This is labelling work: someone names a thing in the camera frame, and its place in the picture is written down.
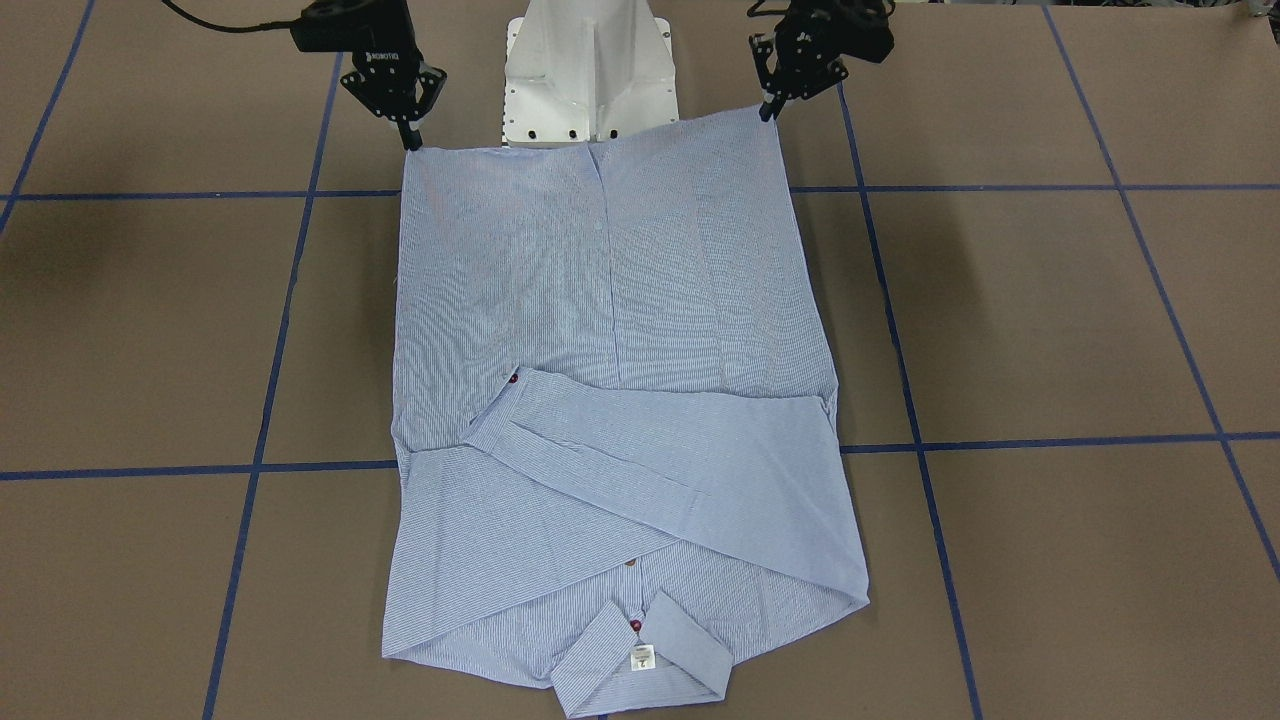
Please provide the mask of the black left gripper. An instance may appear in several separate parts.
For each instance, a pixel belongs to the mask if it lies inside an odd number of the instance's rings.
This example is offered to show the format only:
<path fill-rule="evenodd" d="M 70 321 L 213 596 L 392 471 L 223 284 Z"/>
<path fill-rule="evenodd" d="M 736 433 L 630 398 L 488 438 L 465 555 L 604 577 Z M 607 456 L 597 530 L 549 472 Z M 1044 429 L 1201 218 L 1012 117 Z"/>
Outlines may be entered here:
<path fill-rule="evenodd" d="M 759 117 L 776 122 L 790 101 L 808 100 L 849 77 L 844 58 L 879 64 L 895 41 L 895 1 L 794 1 L 780 22 L 780 63 L 772 35 L 749 36 L 762 88 Z"/>

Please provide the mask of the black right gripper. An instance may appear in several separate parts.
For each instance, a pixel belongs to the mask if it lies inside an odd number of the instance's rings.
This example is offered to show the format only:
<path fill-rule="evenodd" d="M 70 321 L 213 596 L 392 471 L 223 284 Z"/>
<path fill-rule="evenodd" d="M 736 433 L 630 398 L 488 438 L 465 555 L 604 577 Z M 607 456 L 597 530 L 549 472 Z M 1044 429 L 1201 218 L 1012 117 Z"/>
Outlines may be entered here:
<path fill-rule="evenodd" d="M 422 147 L 420 126 L 448 74 L 424 61 L 406 1 L 315 1 L 291 24 L 291 37 L 302 53 L 348 53 L 355 70 L 342 87 L 394 126 L 406 151 Z"/>

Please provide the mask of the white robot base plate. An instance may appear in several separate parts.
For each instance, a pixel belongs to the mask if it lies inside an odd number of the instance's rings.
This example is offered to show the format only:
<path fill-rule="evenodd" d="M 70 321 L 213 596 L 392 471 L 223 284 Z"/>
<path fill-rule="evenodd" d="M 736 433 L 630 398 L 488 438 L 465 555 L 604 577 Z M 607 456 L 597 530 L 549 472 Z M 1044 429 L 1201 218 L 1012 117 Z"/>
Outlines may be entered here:
<path fill-rule="evenodd" d="M 506 28 L 506 147 L 628 137 L 680 119 L 672 28 L 646 1 L 531 1 Z"/>

